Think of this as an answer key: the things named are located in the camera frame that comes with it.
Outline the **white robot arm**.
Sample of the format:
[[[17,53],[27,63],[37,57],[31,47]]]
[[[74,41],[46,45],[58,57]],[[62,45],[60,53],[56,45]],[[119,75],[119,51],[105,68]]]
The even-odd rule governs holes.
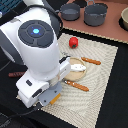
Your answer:
[[[27,108],[43,106],[62,89],[60,81],[70,72],[70,58],[60,58],[57,36],[60,17],[46,0],[23,0],[28,10],[0,26],[0,47],[27,71],[17,81],[18,95]]]

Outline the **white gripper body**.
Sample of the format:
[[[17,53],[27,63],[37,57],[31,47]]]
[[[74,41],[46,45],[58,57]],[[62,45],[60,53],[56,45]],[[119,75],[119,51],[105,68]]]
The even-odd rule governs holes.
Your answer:
[[[61,77],[57,74],[50,81],[39,81],[26,72],[16,83],[18,96],[27,108],[30,108],[37,101],[46,106],[62,90]]]

